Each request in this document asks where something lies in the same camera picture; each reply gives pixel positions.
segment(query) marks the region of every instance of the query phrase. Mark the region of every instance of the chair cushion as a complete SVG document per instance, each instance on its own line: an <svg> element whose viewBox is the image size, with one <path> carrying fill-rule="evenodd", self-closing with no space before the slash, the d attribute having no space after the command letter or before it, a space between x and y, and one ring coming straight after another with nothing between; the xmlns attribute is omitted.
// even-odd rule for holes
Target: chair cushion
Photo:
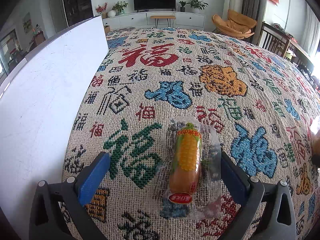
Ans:
<svg viewBox="0 0 320 240"><path fill-rule="evenodd" d="M227 20L225 22L217 14L215 14L212 17L212 20L213 20L214 24L217 26L217 28L228 36L243 39L243 38L248 38L254 34L254 33L251 33L250 28L248 28L246 26L239 25L232 20Z"/></svg>
<svg viewBox="0 0 320 240"><path fill-rule="evenodd" d="M233 20L236 23L247 26L249 28L253 28L257 25L257 21L255 21L254 19L251 19L246 15L243 15L230 9L228 10L228 19Z"/></svg>

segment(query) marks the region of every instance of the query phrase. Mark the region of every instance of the tv stand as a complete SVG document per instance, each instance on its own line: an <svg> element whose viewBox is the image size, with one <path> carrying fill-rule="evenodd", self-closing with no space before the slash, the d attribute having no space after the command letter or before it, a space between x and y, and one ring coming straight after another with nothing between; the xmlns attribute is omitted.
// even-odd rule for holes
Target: tv stand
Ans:
<svg viewBox="0 0 320 240"><path fill-rule="evenodd" d="M157 23L159 18L158 28L170 27L168 19L172 18L174 21L172 27L183 28L183 29L204 29L205 16L202 14L186 13L186 12L175 12L175 11L152 11L152 12L136 12L125 13L117 15L115 17L103 19L103 25L109 25L111 30L120 28L152 28Z"/></svg>

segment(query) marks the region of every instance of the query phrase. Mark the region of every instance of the blue gripper pad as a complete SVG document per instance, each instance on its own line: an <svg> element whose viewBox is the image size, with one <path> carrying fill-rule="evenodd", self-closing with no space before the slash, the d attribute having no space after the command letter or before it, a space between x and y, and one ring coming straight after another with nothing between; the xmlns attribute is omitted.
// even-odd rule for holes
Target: blue gripper pad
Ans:
<svg viewBox="0 0 320 240"><path fill-rule="evenodd" d="M227 186L235 203L245 205L247 203L247 190L238 175L229 164L221 158L221 179Z"/></svg>
<svg viewBox="0 0 320 240"><path fill-rule="evenodd" d="M78 200L81 206L91 202L93 195L96 193L101 181L108 172L110 167L110 156L108 153L101 152L90 166L85 167L92 170L87 174L82 185L78 189Z"/></svg>

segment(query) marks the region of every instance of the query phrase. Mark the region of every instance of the packaged corn sausage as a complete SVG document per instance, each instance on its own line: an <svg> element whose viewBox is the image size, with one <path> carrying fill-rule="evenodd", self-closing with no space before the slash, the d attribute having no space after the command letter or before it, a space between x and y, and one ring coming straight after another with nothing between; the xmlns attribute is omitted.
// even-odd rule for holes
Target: packaged corn sausage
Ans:
<svg viewBox="0 0 320 240"><path fill-rule="evenodd" d="M176 149L172 161L168 199L187 204L196 192L201 171L202 135L190 122L176 135Z"/></svg>
<svg viewBox="0 0 320 240"><path fill-rule="evenodd" d="M174 117L162 128L163 154L144 202L164 218L211 219L221 209L221 149L214 127Z"/></svg>

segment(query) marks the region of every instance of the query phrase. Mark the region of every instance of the white vase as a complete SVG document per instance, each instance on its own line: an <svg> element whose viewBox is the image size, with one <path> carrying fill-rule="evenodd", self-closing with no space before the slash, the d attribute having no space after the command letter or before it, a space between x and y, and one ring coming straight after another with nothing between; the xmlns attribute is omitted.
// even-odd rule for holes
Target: white vase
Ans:
<svg viewBox="0 0 320 240"><path fill-rule="evenodd" d="M114 17L114 16L116 16L116 11L115 10L111 10L111 11L108 12L108 17L109 18L110 17Z"/></svg>
<svg viewBox="0 0 320 240"><path fill-rule="evenodd" d="M192 8L193 13L202 14L203 10L200 10L199 8Z"/></svg>

